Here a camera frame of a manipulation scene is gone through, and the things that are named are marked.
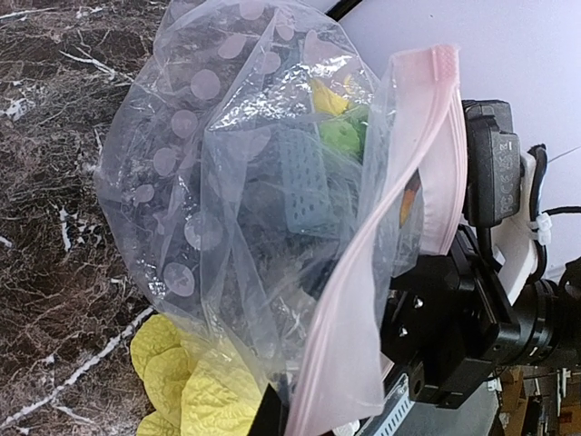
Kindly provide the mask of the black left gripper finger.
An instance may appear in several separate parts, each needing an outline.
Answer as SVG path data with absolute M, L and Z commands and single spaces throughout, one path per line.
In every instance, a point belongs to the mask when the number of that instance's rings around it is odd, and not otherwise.
M 262 396 L 259 409 L 248 430 L 248 436 L 283 436 L 288 421 L 289 407 L 269 385 Z

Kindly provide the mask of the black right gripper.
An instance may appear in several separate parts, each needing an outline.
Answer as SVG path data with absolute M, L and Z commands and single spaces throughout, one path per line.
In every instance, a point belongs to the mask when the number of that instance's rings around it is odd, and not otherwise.
M 476 235 L 459 226 L 448 254 L 420 255 L 389 288 L 382 351 L 413 401 L 459 408 L 513 350 L 513 312 Z

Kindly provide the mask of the yellow white napa cabbage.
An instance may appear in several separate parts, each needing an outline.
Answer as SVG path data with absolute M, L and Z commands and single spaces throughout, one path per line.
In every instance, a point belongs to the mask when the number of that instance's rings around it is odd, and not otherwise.
M 138 435 L 245 435 L 265 387 L 233 344 L 183 332 L 155 314 L 130 346 L 132 364 L 154 412 Z

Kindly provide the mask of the clear zip top bag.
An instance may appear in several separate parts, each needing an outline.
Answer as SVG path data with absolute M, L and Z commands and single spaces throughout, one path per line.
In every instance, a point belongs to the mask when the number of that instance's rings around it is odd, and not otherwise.
M 363 159 L 320 139 L 310 80 L 367 106 Z M 276 127 L 316 134 L 337 232 L 288 230 Z M 375 76 L 300 1 L 173 1 L 95 173 L 133 278 L 159 312 L 230 341 L 292 429 L 379 414 L 392 278 L 448 252 L 467 183 L 458 49 L 398 52 Z

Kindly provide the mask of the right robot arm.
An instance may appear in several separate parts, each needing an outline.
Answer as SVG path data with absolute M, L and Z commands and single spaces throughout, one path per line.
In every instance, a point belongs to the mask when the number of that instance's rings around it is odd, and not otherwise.
M 391 281 L 381 350 L 408 373 L 412 400 L 456 409 L 497 368 L 579 365 L 580 301 L 568 292 L 579 285 L 571 263 L 561 283 L 529 283 L 510 302 L 461 225 L 448 254 L 421 255 Z

